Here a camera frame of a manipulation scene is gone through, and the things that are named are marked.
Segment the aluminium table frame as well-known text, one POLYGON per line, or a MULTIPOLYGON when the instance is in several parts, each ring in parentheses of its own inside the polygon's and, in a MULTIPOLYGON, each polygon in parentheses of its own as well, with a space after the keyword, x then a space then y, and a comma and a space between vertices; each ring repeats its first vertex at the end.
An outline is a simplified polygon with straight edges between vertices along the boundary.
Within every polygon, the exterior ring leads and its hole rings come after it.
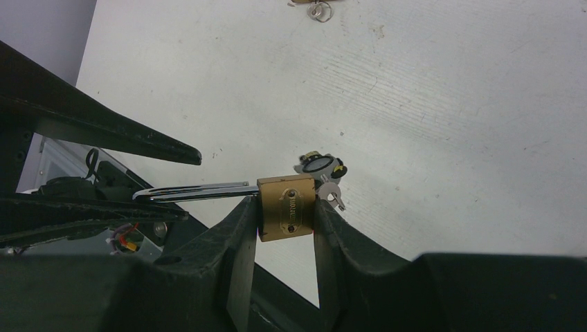
POLYGON ((105 150, 34 134, 16 192, 115 201, 135 188, 127 168, 105 150))

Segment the small brass padlock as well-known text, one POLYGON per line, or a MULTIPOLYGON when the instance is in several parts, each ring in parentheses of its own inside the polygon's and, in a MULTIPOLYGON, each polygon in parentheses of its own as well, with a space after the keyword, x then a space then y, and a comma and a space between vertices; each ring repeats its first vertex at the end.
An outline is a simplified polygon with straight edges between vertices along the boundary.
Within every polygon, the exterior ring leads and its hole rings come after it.
POLYGON ((260 206, 259 238, 263 242, 301 237, 314 231, 315 180, 308 174, 260 178, 248 182, 160 187, 137 191, 141 203, 179 203, 253 196, 260 206))

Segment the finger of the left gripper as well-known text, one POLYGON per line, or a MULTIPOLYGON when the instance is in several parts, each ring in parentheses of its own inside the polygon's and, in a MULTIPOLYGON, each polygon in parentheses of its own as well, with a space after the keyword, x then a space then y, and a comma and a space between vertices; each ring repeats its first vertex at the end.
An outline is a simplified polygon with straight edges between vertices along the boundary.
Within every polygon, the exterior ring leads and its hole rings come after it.
POLYGON ((1 43, 1 126, 175 163, 201 152, 112 111, 6 43, 1 43))
POLYGON ((126 223, 184 222, 184 210, 38 194, 1 194, 1 247, 26 247, 126 223))

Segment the large brass padlock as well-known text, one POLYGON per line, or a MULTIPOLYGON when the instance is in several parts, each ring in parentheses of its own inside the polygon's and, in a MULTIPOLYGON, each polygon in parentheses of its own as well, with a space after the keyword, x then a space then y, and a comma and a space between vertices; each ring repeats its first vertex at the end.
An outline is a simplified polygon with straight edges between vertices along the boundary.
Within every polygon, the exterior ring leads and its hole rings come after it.
POLYGON ((292 3, 315 3, 321 1, 333 1, 333 0, 291 0, 292 3))

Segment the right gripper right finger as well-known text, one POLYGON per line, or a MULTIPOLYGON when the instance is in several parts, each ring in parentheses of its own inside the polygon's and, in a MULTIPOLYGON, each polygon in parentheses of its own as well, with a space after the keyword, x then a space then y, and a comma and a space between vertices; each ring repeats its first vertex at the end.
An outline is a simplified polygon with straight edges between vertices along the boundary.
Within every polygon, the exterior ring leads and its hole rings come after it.
POLYGON ((409 261, 315 205, 324 331, 585 331, 586 260, 425 253, 409 261))

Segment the small padlock key charm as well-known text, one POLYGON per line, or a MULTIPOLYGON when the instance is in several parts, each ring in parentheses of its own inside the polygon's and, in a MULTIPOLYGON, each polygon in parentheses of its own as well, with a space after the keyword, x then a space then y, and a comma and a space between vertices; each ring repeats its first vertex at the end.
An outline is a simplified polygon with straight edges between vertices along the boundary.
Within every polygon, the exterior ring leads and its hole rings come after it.
POLYGON ((310 151, 299 157, 299 162, 293 166, 293 170, 298 174, 309 174, 315 180, 316 194, 321 200, 327 201, 340 211, 346 209, 339 184, 347 174, 348 168, 340 158, 310 151))

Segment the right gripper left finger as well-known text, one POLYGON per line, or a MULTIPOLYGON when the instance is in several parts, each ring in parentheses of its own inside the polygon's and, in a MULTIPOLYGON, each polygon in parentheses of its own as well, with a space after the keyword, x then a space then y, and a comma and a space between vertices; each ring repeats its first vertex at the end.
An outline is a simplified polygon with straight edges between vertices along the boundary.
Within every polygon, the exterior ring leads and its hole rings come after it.
POLYGON ((132 256, 1 259, 2 331, 245 331, 258 203, 153 262, 132 256))

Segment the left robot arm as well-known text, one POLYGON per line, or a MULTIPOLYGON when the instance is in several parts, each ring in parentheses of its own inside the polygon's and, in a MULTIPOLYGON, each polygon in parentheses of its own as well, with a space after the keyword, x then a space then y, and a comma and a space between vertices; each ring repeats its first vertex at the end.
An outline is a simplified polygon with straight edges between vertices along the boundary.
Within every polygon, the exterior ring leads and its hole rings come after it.
POLYGON ((188 213, 175 205, 133 202, 146 183, 106 160, 103 148, 188 165, 202 162, 198 149, 112 111, 2 44, 1 246, 83 239, 119 226, 162 246, 169 226, 187 221, 188 213), (81 175, 59 176, 30 194, 18 192, 35 134, 87 146, 81 175))

